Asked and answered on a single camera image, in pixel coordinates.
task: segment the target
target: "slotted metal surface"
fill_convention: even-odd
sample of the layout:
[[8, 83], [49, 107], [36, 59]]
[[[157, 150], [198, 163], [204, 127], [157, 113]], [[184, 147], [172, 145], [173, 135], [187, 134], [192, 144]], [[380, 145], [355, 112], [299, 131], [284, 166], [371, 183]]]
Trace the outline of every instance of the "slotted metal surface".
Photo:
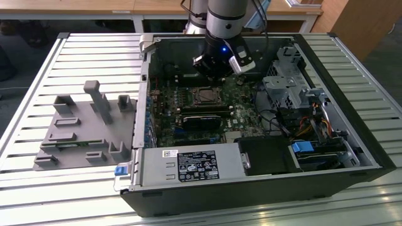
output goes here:
[[[137, 34], [71, 34], [59, 39], [0, 140], [0, 225], [374, 225], [402, 220], [401, 110], [342, 45], [323, 34], [304, 35], [374, 136], [399, 169], [332, 197], [303, 202], [140, 218], [113, 191], [113, 166], [31, 170], [52, 120], [57, 94], [87, 101], [87, 79], [108, 99], [137, 97]], [[319, 80], [308, 71], [319, 87]]]

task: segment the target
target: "metal bracket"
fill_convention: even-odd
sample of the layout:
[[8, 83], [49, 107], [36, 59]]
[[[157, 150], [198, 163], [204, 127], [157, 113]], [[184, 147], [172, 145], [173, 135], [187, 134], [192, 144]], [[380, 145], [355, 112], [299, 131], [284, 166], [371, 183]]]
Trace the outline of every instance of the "metal bracket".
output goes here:
[[141, 53], [149, 52], [153, 48], [155, 41], [153, 41], [153, 35], [152, 34], [143, 34], [139, 38], [139, 50]]

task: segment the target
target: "warning label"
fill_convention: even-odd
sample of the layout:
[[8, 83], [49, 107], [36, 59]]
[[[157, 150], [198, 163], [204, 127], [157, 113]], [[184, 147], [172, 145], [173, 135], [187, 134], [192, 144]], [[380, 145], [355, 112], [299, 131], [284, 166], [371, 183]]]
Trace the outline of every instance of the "warning label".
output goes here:
[[215, 151], [177, 153], [179, 181], [219, 179]]

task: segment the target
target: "blue latch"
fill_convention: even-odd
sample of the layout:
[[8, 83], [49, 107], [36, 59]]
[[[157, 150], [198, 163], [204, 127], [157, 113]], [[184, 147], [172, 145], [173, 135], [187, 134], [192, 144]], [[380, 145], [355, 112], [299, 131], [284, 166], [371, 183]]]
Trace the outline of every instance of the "blue latch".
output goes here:
[[128, 166], [116, 166], [115, 168], [115, 176], [128, 175]]
[[310, 141], [299, 141], [291, 145], [294, 152], [312, 152], [314, 148]]

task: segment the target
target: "white sticker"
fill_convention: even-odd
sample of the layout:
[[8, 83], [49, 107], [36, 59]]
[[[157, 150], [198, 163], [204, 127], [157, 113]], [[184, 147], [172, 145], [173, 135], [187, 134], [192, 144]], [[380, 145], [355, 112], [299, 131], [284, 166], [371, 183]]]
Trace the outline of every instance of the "white sticker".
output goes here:
[[176, 157], [177, 156], [177, 150], [164, 150], [161, 153], [161, 157], [167, 158], [167, 157]]
[[131, 12], [129, 11], [117, 10], [117, 11], [112, 11], [112, 13], [131, 13]]

